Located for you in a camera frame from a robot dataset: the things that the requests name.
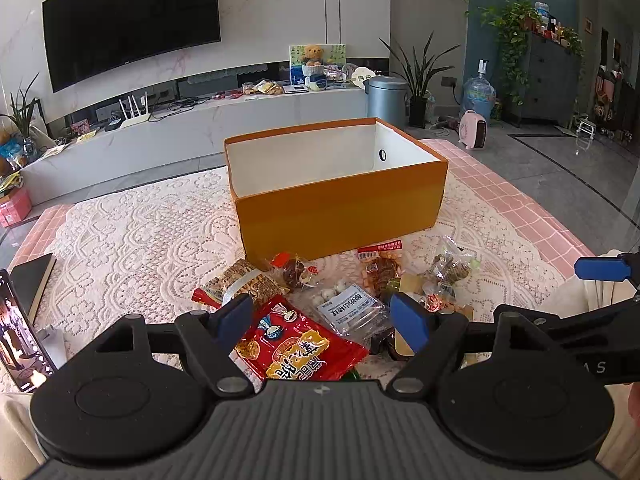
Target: person's hand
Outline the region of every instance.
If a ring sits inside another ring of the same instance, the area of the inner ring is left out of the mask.
[[[640,383],[634,383],[631,386],[626,407],[629,415],[636,422],[636,426],[640,427]]]

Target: open cardboard box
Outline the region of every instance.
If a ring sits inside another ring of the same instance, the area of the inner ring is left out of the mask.
[[[225,139],[247,259],[313,260],[435,224],[448,161],[376,118]]]

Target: book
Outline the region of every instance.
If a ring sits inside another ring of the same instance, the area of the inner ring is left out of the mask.
[[[55,263],[56,257],[53,254],[44,254],[35,260],[15,266],[9,276],[18,304],[32,325]]]

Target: pink heater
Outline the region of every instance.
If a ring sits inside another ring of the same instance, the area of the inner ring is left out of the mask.
[[[460,142],[468,150],[482,150],[486,140],[486,121],[482,115],[473,110],[467,110],[460,119]]]

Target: pink box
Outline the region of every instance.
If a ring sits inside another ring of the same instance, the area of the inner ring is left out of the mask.
[[[0,204],[0,224],[4,227],[21,222],[31,211],[31,199],[25,187],[9,193],[9,200]]]

